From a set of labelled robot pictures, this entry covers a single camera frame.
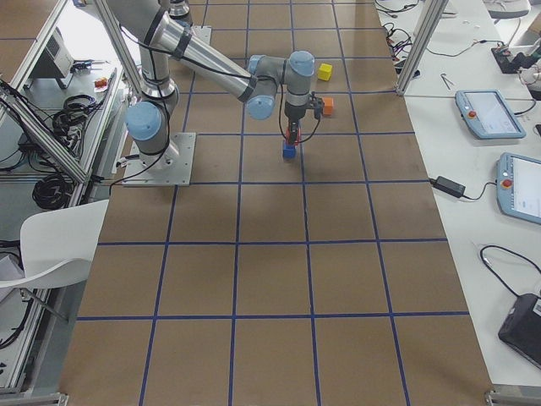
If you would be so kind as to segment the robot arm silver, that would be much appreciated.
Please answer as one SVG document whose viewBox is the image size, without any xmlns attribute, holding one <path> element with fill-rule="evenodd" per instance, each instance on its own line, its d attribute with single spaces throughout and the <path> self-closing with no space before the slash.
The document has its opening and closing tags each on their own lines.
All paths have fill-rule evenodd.
<svg viewBox="0 0 541 406">
<path fill-rule="evenodd" d="M 279 95 L 287 118 L 287 124 L 279 125 L 285 158 L 294 157 L 296 147 L 310 139 L 302 137 L 301 121 L 308 110 L 321 120 L 325 105 L 310 89 L 315 71 L 310 52 L 295 51 L 287 58 L 253 55 L 243 69 L 195 36 L 191 27 L 173 18 L 158 1 L 108 1 L 107 6 L 119 26 L 148 53 L 152 68 L 154 57 L 172 58 L 235 96 L 257 120 L 271 116 Z"/>
</svg>

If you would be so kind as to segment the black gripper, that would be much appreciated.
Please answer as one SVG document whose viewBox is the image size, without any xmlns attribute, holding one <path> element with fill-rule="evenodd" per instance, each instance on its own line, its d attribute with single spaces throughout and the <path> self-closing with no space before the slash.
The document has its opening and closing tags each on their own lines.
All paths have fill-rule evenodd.
<svg viewBox="0 0 541 406">
<path fill-rule="evenodd" d="M 302 130 L 299 122 L 305 116 L 305 105 L 297 106 L 286 101 L 284 113 L 287 117 L 286 142 L 288 145 L 294 144 L 297 146 L 302 140 Z M 292 125 L 293 135 L 290 130 L 290 126 Z"/>
</svg>

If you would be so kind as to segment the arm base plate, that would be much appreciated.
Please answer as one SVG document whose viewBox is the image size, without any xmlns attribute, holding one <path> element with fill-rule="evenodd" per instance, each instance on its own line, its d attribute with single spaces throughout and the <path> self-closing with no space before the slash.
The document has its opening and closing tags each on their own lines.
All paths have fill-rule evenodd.
<svg viewBox="0 0 541 406">
<path fill-rule="evenodd" d="M 143 154 L 127 162 L 122 185 L 134 187 L 146 186 L 189 186 L 196 133 L 173 133 L 170 145 L 160 160 L 150 166 L 157 156 Z"/>
</svg>

